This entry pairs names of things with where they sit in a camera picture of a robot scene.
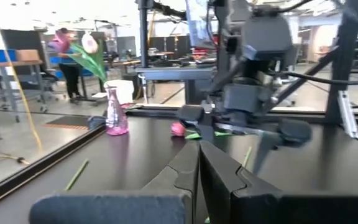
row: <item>black table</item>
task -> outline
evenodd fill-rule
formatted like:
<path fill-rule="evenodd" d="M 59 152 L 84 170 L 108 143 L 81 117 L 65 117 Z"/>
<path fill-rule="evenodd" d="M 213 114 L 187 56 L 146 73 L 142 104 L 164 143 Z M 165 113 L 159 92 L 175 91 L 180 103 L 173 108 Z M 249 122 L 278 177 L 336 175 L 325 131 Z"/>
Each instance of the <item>black table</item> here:
<path fill-rule="evenodd" d="M 41 176 L 0 201 L 0 224 L 25 224 L 30 206 L 40 197 L 62 191 L 85 159 L 89 165 L 73 192 L 141 189 L 184 146 L 171 138 L 172 120 L 130 117 L 123 136 L 101 133 Z M 287 191 L 325 190 L 358 193 L 358 140 L 337 127 L 312 125 L 313 140 L 302 148 L 271 151 L 258 176 Z M 242 161 L 255 136 L 220 137 L 216 145 Z M 207 216 L 199 194 L 197 221 Z"/>

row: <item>doormat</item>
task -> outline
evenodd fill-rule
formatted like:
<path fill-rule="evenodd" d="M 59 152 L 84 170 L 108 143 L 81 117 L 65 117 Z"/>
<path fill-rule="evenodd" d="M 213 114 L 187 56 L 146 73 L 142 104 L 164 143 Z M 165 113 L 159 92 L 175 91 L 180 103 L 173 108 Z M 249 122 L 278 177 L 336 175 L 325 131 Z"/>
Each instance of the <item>doormat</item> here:
<path fill-rule="evenodd" d="M 77 130 L 88 130 L 88 117 L 85 116 L 62 116 L 45 124 L 51 128 L 68 128 Z"/>

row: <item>glass vase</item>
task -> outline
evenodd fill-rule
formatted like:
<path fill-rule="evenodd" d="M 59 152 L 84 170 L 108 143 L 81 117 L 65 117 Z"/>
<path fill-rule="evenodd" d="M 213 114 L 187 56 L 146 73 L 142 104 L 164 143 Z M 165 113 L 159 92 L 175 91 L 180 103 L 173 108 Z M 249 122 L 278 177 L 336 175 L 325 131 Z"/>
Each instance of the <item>glass vase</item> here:
<path fill-rule="evenodd" d="M 106 119 L 107 133 L 116 136 L 125 134 L 128 132 L 128 119 L 121 108 L 117 98 L 117 88 L 115 86 L 109 86 L 106 88 L 108 94 L 108 108 Z"/>

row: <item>gray floor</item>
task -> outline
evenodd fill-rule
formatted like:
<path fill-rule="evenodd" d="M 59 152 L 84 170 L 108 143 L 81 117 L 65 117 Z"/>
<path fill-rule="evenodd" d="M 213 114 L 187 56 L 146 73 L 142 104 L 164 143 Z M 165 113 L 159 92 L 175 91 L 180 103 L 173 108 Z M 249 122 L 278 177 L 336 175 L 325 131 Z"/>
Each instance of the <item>gray floor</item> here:
<path fill-rule="evenodd" d="M 304 72 L 307 67 L 298 67 L 297 72 Z M 112 71 L 109 74 L 109 78 L 117 78 L 119 75 L 117 71 Z M 320 72 L 317 77 L 330 78 L 329 70 Z M 358 74 L 352 74 L 351 80 L 358 80 Z M 95 78 L 86 79 L 86 89 L 88 95 L 98 92 L 98 81 Z M 171 97 L 170 100 L 165 102 L 167 105 L 180 106 L 185 103 L 185 92 L 181 90 L 183 88 L 182 83 L 159 83 L 156 84 L 155 96 L 149 100 L 149 103 L 161 103 Z M 327 102 L 327 91 L 329 85 L 308 82 L 303 85 L 296 92 L 296 108 L 289 108 L 291 110 L 308 110 L 308 111 L 324 111 Z M 44 155 L 53 152 L 54 150 L 62 147 L 64 144 L 74 140 L 81 136 L 86 131 L 64 128 L 48 128 L 44 124 L 57 119 L 64 114 L 77 114 L 77 115 L 101 115 L 106 109 L 104 103 L 99 106 L 94 106 L 89 102 L 82 102 L 80 105 L 73 105 L 64 99 L 65 87 L 64 83 L 59 84 L 56 88 L 56 95 L 59 100 L 49 100 L 48 113 L 39 113 L 40 103 L 36 100 L 29 100 L 29 106 L 32 113 L 32 117 L 35 123 L 37 132 L 41 138 L 43 151 L 40 152 L 37 147 L 32 131 L 30 130 L 29 122 L 26 114 L 24 113 L 23 106 L 19 103 L 19 111 L 21 122 L 16 123 L 14 117 L 10 112 L 0 111 L 0 134 L 2 139 L 0 140 L 0 155 L 10 154 L 15 157 L 24 157 L 29 162 L 34 162 Z M 358 86 L 350 86 L 349 94 L 351 100 L 355 105 L 358 105 Z M 17 164 L 12 159 L 0 159 L 0 181 L 9 177 L 13 173 L 23 169 L 23 165 Z"/>

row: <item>black pants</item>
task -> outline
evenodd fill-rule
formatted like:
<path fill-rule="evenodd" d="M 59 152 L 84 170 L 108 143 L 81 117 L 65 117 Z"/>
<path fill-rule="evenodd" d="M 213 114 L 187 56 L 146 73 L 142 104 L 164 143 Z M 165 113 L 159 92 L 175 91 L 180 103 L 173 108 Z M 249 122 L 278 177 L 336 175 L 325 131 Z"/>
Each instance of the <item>black pants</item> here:
<path fill-rule="evenodd" d="M 78 91 L 78 77 L 80 76 L 79 68 L 74 65 L 65 65 L 65 64 L 59 64 L 59 68 L 63 72 L 63 75 L 66 78 L 68 97 L 73 98 L 73 94 L 79 96 L 80 95 L 80 92 Z"/>

